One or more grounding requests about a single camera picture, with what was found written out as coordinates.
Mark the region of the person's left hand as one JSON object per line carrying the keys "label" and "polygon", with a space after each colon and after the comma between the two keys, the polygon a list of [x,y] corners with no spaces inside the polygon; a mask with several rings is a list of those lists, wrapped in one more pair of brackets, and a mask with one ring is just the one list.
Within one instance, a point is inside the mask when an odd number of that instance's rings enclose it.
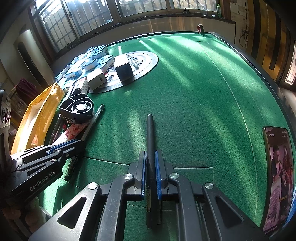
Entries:
{"label": "person's left hand", "polygon": [[5,205],[1,208],[1,212],[8,221],[8,224],[15,232],[20,232],[21,230],[17,226],[15,220],[21,219],[24,216],[24,224],[28,226],[31,233],[34,233],[45,223],[45,217],[43,216],[42,210],[40,208],[40,201],[38,197],[35,197],[28,204],[23,206],[21,209],[15,209],[10,206]]}

